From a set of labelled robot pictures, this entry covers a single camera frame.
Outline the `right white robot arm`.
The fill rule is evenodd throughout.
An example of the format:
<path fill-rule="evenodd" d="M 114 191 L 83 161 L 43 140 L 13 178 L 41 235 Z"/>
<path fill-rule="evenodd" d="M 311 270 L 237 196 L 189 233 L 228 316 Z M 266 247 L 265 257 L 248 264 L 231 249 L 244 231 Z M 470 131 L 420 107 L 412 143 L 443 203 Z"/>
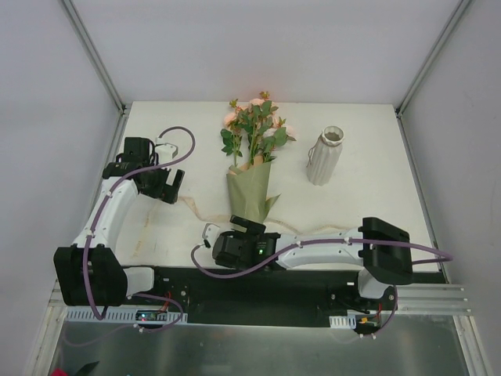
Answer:
<path fill-rule="evenodd" d="M 360 227 L 317 236 L 267 233 L 264 225 L 236 216 L 231 222 L 243 230 L 207 225 L 204 246 L 216 265 L 239 275 L 321 264 L 358 266 L 352 299 L 361 309 L 377 304 L 388 287 L 413 282 L 409 234 L 376 217 L 365 217 Z"/>

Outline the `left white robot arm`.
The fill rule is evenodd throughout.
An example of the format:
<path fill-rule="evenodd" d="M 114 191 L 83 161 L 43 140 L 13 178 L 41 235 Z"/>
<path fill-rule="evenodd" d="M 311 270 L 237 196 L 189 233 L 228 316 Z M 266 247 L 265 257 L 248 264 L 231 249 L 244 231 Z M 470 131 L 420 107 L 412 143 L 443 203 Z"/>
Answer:
<path fill-rule="evenodd" d="M 138 293 L 156 305 L 166 287 L 149 266 L 123 267 L 114 254 L 124 219 L 139 195 L 174 204 L 184 178 L 178 170 L 168 183 L 177 146 L 162 139 L 128 137 L 124 149 L 103 169 L 99 198 L 84 229 L 68 247 L 59 247 L 54 265 L 64 302 L 69 306 L 120 306 Z"/>

